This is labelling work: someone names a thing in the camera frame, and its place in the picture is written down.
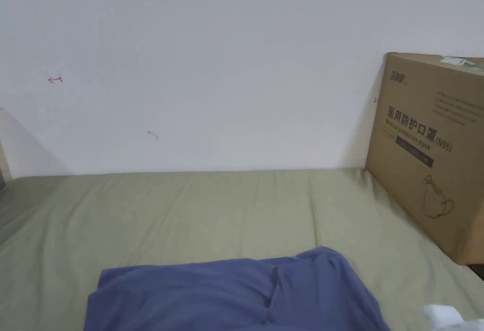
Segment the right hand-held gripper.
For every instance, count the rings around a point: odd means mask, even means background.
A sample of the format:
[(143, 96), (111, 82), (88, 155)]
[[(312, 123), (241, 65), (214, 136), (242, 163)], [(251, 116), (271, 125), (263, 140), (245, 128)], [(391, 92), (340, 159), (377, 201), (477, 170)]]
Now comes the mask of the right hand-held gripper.
[(483, 331), (484, 320), (465, 320), (457, 309), (446, 305), (427, 305), (424, 313), (432, 331)]

